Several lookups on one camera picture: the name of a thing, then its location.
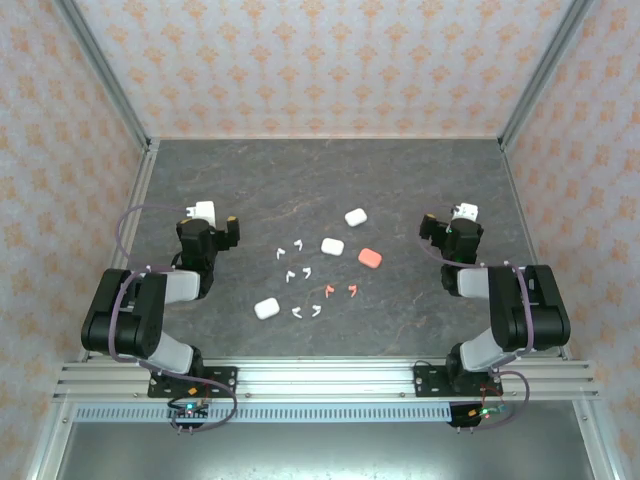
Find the short aluminium frame rail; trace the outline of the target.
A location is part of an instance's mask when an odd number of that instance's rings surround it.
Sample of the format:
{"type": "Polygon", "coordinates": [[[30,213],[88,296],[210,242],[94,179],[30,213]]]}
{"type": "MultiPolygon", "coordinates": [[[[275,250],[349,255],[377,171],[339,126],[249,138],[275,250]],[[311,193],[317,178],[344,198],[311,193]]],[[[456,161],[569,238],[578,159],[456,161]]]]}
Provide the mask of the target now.
{"type": "Polygon", "coordinates": [[[26,473],[26,480],[57,480],[76,410],[75,402],[51,404],[26,473]]]}
{"type": "Polygon", "coordinates": [[[581,399],[572,404],[594,480],[626,480],[603,401],[581,399]]]}

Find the grey metal sheet panel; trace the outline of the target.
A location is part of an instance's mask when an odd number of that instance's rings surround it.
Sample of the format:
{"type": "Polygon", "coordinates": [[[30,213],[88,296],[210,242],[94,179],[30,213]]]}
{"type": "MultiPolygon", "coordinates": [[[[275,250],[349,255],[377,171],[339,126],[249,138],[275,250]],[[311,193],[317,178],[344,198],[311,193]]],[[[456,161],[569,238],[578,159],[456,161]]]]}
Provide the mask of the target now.
{"type": "Polygon", "coordinates": [[[59,480],[594,480],[559,412],[493,431],[444,424],[77,424],[59,480]]]}

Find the aluminium frame post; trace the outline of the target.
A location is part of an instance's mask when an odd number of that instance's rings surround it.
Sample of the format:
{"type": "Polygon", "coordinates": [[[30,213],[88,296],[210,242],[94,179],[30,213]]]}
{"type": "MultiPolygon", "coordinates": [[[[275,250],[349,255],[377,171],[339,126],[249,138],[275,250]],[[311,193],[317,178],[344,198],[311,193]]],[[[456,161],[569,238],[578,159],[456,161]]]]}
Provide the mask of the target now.
{"type": "Polygon", "coordinates": [[[147,151],[151,139],[76,0],[53,0],[53,3],[71,29],[80,49],[120,114],[129,134],[144,151],[147,151]]]}
{"type": "Polygon", "coordinates": [[[571,0],[566,13],[562,17],[514,110],[509,116],[502,133],[497,137],[503,153],[516,141],[519,131],[525,124],[551,74],[564,55],[593,2],[594,0],[571,0]]]}

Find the aluminium table side rail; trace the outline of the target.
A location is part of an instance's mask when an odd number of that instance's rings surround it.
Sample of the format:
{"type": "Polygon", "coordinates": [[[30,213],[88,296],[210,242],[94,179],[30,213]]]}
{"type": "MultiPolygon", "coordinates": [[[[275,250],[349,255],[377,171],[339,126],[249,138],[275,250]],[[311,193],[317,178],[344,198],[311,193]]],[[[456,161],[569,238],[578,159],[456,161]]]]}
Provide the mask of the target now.
{"type": "MultiPolygon", "coordinates": [[[[527,219],[526,219],[526,214],[524,211],[524,207],[522,204],[522,201],[520,199],[519,193],[518,193],[518,189],[517,189],[517,185],[516,185],[516,179],[515,179],[515,170],[513,169],[513,167],[510,164],[507,152],[505,150],[501,151],[501,157],[502,157],[502,161],[505,167],[505,171],[507,173],[508,179],[509,179],[509,183],[511,186],[511,190],[514,196],[514,201],[516,204],[516,208],[518,210],[518,214],[519,214],[519,218],[520,218],[520,222],[524,231],[524,237],[526,240],[526,245],[527,245],[527,249],[529,252],[529,256],[531,257],[531,260],[533,263],[535,264],[539,264],[540,260],[538,259],[537,253],[535,251],[534,248],[534,243],[530,234],[530,230],[528,228],[528,224],[527,224],[527,219]]],[[[566,362],[571,360],[571,351],[569,349],[569,347],[567,345],[565,346],[561,346],[561,347],[554,347],[552,349],[552,352],[555,354],[556,357],[558,357],[561,361],[566,362]]]]}
{"type": "MultiPolygon", "coordinates": [[[[142,204],[145,201],[160,142],[161,140],[159,138],[152,137],[150,139],[149,145],[143,150],[136,179],[132,187],[128,207],[142,204]]],[[[127,252],[130,252],[133,246],[140,216],[141,212],[136,211],[129,214],[123,222],[121,228],[121,233],[123,234],[122,244],[127,252]]],[[[120,252],[120,250],[115,247],[111,256],[111,263],[109,264],[109,266],[113,268],[124,268],[127,266],[127,263],[128,260],[120,252]]]]}

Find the long aluminium mounting rail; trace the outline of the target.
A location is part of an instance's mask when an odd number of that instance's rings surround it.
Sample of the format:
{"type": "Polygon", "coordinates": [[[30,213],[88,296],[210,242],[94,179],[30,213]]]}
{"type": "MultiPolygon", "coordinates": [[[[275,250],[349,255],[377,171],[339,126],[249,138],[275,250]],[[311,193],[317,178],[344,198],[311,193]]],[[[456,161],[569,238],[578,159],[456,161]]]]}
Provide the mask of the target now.
{"type": "MultiPolygon", "coordinates": [[[[385,402],[415,397],[415,368],[440,366],[441,358],[411,357],[227,357],[207,366],[238,370],[236,394],[248,402],[385,402]]],[[[589,361],[529,356],[501,371],[505,399],[600,400],[604,388],[589,361]]],[[[133,364],[93,355],[63,365],[57,401],[143,401],[150,374],[133,364]]]]}

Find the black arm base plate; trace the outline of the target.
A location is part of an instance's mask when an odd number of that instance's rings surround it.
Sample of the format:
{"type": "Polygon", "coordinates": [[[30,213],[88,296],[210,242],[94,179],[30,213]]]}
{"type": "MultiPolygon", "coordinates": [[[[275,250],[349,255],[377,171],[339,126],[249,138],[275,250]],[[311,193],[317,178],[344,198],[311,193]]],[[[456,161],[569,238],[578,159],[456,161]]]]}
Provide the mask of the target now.
{"type": "Polygon", "coordinates": [[[225,398],[228,394],[219,387],[205,384],[202,378],[216,381],[235,391],[237,386],[237,367],[205,366],[201,372],[189,372],[189,376],[199,378],[199,381],[185,381],[173,376],[152,373],[148,384],[147,396],[157,399],[184,398],[225,398]]]}
{"type": "Polygon", "coordinates": [[[454,373],[445,365],[418,363],[413,366],[416,397],[499,397],[502,387],[485,372],[454,373]]]}

